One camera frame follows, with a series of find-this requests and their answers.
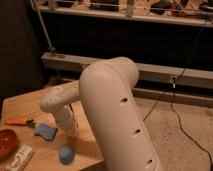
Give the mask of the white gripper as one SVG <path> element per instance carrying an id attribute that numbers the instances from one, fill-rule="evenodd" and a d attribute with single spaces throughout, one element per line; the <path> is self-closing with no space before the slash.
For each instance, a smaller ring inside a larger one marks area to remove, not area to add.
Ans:
<path id="1" fill-rule="evenodd" d="M 63 106 L 54 114 L 56 124 L 63 129 L 74 129 L 77 121 L 69 105 Z"/>

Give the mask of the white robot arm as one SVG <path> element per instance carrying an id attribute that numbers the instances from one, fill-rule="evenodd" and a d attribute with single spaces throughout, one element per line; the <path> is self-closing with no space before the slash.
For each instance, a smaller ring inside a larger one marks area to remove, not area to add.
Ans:
<path id="1" fill-rule="evenodd" d="M 108 171 L 163 171 L 132 94 L 137 65 L 126 57 L 87 66 L 76 86 L 54 87 L 40 108 L 68 130 L 75 125 L 69 104 L 79 100 Z"/>

